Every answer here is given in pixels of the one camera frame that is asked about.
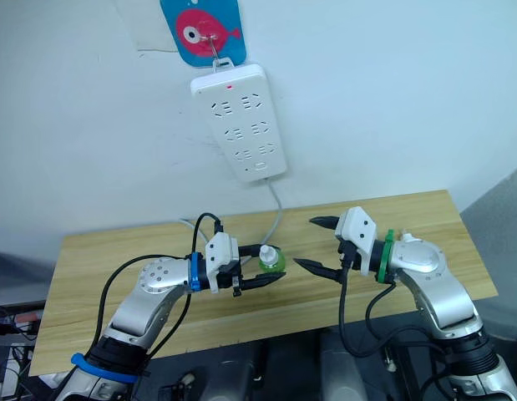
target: black cable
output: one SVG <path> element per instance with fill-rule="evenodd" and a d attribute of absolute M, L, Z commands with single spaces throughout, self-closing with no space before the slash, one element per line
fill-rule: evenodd
<path fill-rule="evenodd" d="M 437 383 L 441 378 L 445 378 L 448 375 L 447 369 L 445 369 L 441 373 L 433 374 L 430 378 L 428 378 L 425 383 L 422 385 L 421 389 L 419 389 L 419 401 L 423 401 L 423 398 L 425 397 L 425 393 L 427 393 L 427 389 L 431 386 L 433 383 Z"/>
<path fill-rule="evenodd" d="M 141 380 L 143 380 L 143 375 L 139 376 L 139 380 L 138 380 L 138 381 L 137 381 L 137 383 L 135 384 L 134 389 L 133 389 L 133 392 L 132 392 L 132 394 L 130 395 L 130 399 L 131 399 L 132 401 L 134 401 L 134 400 L 139 401 L 139 398 L 137 398 L 137 395 L 138 395 L 138 392 L 139 392 L 139 386 L 141 385 Z"/>
<path fill-rule="evenodd" d="M 150 362 L 150 359 L 162 348 L 165 343 L 167 343 L 167 340 L 170 339 L 170 337 L 175 334 L 176 329 L 179 327 L 180 324 L 182 324 L 182 321 L 184 320 L 185 315 L 188 312 L 188 309 L 190 308 L 191 303 L 191 294 L 188 294 L 188 296 L 185 298 L 185 305 L 184 309 L 182 309 L 182 313 L 180 314 L 178 320 L 176 321 L 175 325 L 169 330 L 169 332 L 165 335 L 165 337 L 162 338 L 162 340 L 158 343 L 158 345 L 155 347 L 155 349 L 152 350 L 151 353 L 147 354 L 147 357 L 144 362 L 144 366 L 147 366 L 147 363 Z"/>
<path fill-rule="evenodd" d="M 12 359 L 7 359 L 7 360 L 5 360 L 5 361 L 2 363 L 2 365 L 4 365 L 5 363 L 8 363 L 8 361 L 10 361 L 10 360 L 12 360 Z M 15 369 L 11 369 L 11 368 L 8 368 L 7 366 L 5 366 L 5 367 L 3 368 L 3 370 L 4 370 L 4 378 L 5 378 L 5 371 L 9 370 L 9 371 L 11 371 L 11 372 L 15 373 L 15 376 L 17 376 L 17 383 L 18 383 L 18 385 L 23 386 L 23 381 L 21 380 L 20 375 L 18 374 L 18 372 L 17 372 Z"/>
<path fill-rule="evenodd" d="M 366 327 L 367 329 L 369 330 L 369 332 L 377 339 L 377 340 L 380 340 L 381 339 L 381 336 L 375 331 L 375 329 L 373 328 L 373 325 L 371 323 L 371 314 L 372 314 L 372 309 L 373 307 L 375 306 L 375 304 L 377 302 L 379 302 L 382 298 L 384 298 L 385 296 L 387 296 L 390 292 L 392 292 L 395 287 L 397 286 L 397 284 L 395 282 L 392 282 L 392 284 L 390 284 L 390 287 L 386 288 L 384 291 L 380 292 L 379 294 L 377 294 L 371 301 L 370 303 L 367 305 L 367 308 L 366 308 L 366 316 L 365 316 L 365 320 L 366 320 Z"/>
<path fill-rule="evenodd" d="M 223 227 L 221 226 L 221 220 L 219 219 L 219 217 L 217 217 L 213 213 L 205 212 L 202 215 L 200 215 L 199 218 L 197 219 L 197 221 L 195 222 L 195 228 L 193 229 L 193 242 L 191 243 L 191 253 L 195 252 L 195 249 L 197 247 L 197 235 L 199 234 L 200 222 L 202 221 L 202 219 L 204 219 L 207 216 L 214 219 L 214 221 L 215 221 L 214 231 L 215 232 L 223 230 Z"/>
<path fill-rule="evenodd" d="M 143 256 L 138 256 L 138 257 L 135 257 L 134 259 L 130 259 L 129 261 L 127 261 L 126 263 L 122 264 L 115 272 L 112 273 L 112 275 L 109 277 L 108 281 L 106 282 L 106 284 L 104 284 L 104 289 L 102 290 L 102 293 L 100 294 L 100 302 L 99 302 L 99 315 L 97 316 L 97 327 L 96 327 L 96 330 L 94 332 L 94 336 L 93 336 L 93 341 L 91 342 L 91 346 L 89 347 L 89 349 L 93 348 L 97 342 L 99 341 L 99 338 L 100 338 L 100 332 L 102 331 L 102 322 L 104 320 L 104 306 L 105 306 L 105 303 L 106 303 L 106 297 L 108 296 L 108 290 L 109 290 L 109 286 L 111 286 L 111 283 L 113 282 L 113 280 L 128 266 L 130 265 L 133 265 L 134 263 L 136 263 L 137 261 L 143 261 L 145 259 L 153 259 L 153 258 L 157 258 L 157 257 L 172 257 L 174 259 L 181 259 L 181 257 L 177 257 L 177 256 L 168 256 L 168 255 L 158 255 L 158 254 L 154 254 L 154 255 L 143 255 Z"/>
<path fill-rule="evenodd" d="M 415 326 L 415 325 L 406 325 L 402 327 L 397 327 L 389 332 L 384 338 L 380 339 L 372 348 L 369 348 L 363 352 L 354 349 L 349 341 L 347 340 L 347 335 L 345 333 L 345 297 L 347 294 L 347 269 L 344 268 L 342 270 L 342 292 L 340 293 L 340 306 L 338 308 L 338 329 L 340 332 L 340 338 L 342 340 L 343 347 L 355 358 L 366 358 L 370 355 L 373 355 L 379 349 L 387 345 L 395 336 L 397 336 L 400 332 L 405 332 L 407 330 L 415 330 L 418 332 L 422 332 L 426 336 L 429 336 L 427 330 L 423 327 Z"/>
<path fill-rule="evenodd" d="M 33 338 L 28 337 L 25 332 L 23 332 L 20 328 L 15 326 L 15 317 L 16 315 L 13 315 L 13 318 L 11 318 L 12 314 L 5 308 L 0 306 L 0 311 L 2 312 L 3 316 L 9 320 L 9 325 L 11 328 L 17 333 L 26 338 L 28 341 L 35 340 L 38 336 L 35 335 Z"/>
<path fill-rule="evenodd" d="M 426 347 L 430 348 L 433 351 L 436 351 L 437 353 L 441 353 L 444 355 L 444 351 L 441 347 L 436 345 L 435 343 L 431 343 L 429 341 L 398 341 L 396 343 L 391 344 L 394 347 Z"/>
<path fill-rule="evenodd" d="M 436 358 L 434 357 L 434 354 L 431 351 L 429 351 L 428 355 L 429 355 L 429 358 L 431 360 L 431 374 L 434 376 L 434 375 L 438 374 L 438 370 L 437 370 L 437 366 L 436 366 Z M 442 387 L 442 384 L 440 383 L 439 379 L 436 379 L 434 381 L 434 385 L 436 386 L 438 391 L 444 396 L 445 399 L 447 399 L 448 401 L 453 401 L 453 397 L 451 397 L 445 391 L 445 389 L 444 389 L 444 387 Z"/>
<path fill-rule="evenodd" d="M 94 391 L 94 388 L 97 387 L 97 384 L 99 384 L 99 381 L 100 381 L 101 378 L 98 378 L 96 382 L 94 382 L 94 385 L 93 387 L 91 388 L 91 391 L 89 392 L 89 395 L 88 395 L 88 400 L 91 399 L 91 395 L 93 394 L 93 391 Z"/>

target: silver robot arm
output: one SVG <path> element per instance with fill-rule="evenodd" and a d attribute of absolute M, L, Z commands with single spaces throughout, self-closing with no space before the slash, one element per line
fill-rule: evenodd
<path fill-rule="evenodd" d="M 244 280 L 241 256 L 258 256 L 260 245 L 238 247 L 236 238 L 217 232 L 199 252 L 182 259 L 161 257 L 144 266 L 132 292 L 119 305 L 100 340 L 86 355 L 74 354 L 76 365 L 54 392 L 52 400 L 126 400 L 151 358 L 153 346 L 176 301 L 185 294 L 233 287 L 263 287 L 284 273 Z"/>
<path fill-rule="evenodd" d="M 388 269 L 412 292 L 417 309 L 428 324 L 433 337 L 444 348 L 449 343 L 449 351 L 456 356 L 460 345 L 474 349 L 483 344 L 483 322 L 475 309 L 464 286 L 448 269 L 444 253 L 432 242 L 414 238 L 408 233 L 395 241 L 388 260 Z M 458 366 L 449 381 L 456 392 L 468 397 L 484 397 L 491 394 L 506 396 L 517 401 L 517 387 L 510 376 L 504 360 L 489 351 L 489 343 L 484 347 L 484 356 L 469 361 L 471 351 L 462 353 L 462 366 Z M 486 364 L 478 372 L 475 360 Z"/>
<path fill-rule="evenodd" d="M 399 278 L 412 292 L 434 342 L 446 354 L 449 381 L 459 397 L 493 399 L 494 395 L 517 401 L 517 388 L 504 360 L 494 352 L 474 303 L 438 246 L 408 233 L 395 241 L 392 231 L 385 241 L 378 240 L 377 225 L 361 207 L 311 222 L 335 231 L 342 267 L 360 270 L 364 276 L 375 272 L 378 282 Z M 341 282 L 342 270 L 307 259 L 295 261 L 313 274 Z"/>

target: power outlet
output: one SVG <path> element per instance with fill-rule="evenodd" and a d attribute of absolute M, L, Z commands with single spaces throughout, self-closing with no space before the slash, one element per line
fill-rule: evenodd
<path fill-rule="evenodd" d="M 199 110 L 236 175 L 260 180 L 286 171 L 266 73 L 257 64 L 191 81 Z"/>

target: green ring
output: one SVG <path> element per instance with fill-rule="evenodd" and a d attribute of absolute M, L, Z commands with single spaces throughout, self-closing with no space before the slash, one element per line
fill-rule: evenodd
<path fill-rule="evenodd" d="M 386 267 L 388 266 L 388 258 L 393 244 L 393 230 L 388 230 L 388 234 L 384 239 L 383 254 L 381 255 L 381 265 L 378 268 L 377 281 L 384 283 L 386 276 Z"/>

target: gray panel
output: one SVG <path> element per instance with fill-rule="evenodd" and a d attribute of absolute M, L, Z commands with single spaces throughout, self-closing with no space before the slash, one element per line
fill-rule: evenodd
<path fill-rule="evenodd" d="M 479 314 L 493 334 L 517 338 L 517 170 L 461 216 L 499 292 L 476 302 Z"/>

